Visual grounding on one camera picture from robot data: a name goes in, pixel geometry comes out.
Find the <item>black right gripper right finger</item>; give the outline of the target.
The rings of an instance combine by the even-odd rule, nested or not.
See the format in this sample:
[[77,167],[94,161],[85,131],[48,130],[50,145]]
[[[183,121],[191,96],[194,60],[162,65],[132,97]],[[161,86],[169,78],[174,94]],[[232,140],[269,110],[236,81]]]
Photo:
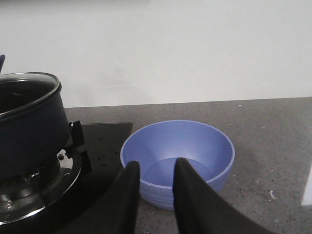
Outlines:
[[174,170],[174,210],[181,234],[272,234],[220,197],[185,158]]

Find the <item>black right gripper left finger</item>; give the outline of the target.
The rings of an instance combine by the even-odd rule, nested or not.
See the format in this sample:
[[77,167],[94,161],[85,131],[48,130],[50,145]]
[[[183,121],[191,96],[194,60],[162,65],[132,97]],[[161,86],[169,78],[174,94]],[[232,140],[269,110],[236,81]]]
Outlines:
[[53,234],[133,234],[139,202],[140,168],[129,162],[112,186],[101,195],[74,193],[69,214]]

